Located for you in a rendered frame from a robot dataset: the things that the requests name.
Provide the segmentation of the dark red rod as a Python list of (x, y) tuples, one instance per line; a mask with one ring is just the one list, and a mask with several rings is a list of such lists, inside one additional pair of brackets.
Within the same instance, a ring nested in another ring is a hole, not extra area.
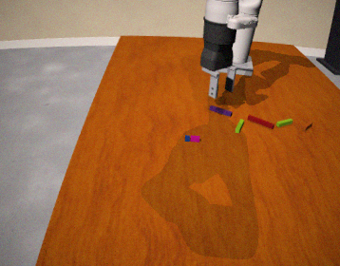
[(251, 122), (254, 122), (254, 123), (261, 124), (263, 126), (269, 127), (271, 129), (274, 128), (274, 124), (273, 123), (269, 123), (267, 121), (261, 120), (261, 119), (259, 119), (257, 117), (252, 116), (252, 115), (248, 116), (248, 120), (251, 121)]

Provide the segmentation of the lime green rod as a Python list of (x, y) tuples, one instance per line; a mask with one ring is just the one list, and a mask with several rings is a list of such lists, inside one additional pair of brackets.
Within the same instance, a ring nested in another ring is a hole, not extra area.
[(288, 124), (292, 124), (293, 120), (292, 119), (287, 119), (284, 121), (280, 121), (280, 122), (276, 122), (276, 126), (280, 127), (280, 126), (284, 126), (284, 125), (288, 125)]
[(244, 125), (244, 120), (240, 119), (240, 121), (239, 121), (239, 123), (238, 123), (238, 125), (236, 127), (236, 131), (235, 132), (239, 133), (243, 125)]

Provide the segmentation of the purple rod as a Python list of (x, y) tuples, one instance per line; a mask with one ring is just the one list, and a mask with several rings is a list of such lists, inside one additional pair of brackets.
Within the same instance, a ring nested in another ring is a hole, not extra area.
[(209, 110), (231, 117), (233, 112), (211, 105)]

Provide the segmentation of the small magenta block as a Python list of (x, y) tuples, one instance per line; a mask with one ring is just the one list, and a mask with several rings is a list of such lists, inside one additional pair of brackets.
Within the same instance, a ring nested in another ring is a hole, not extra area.
[(192, 136), (192, 135), (191, 135), (191, 140), (190, 140), (190, 142), (199, 143), (199, 136)]

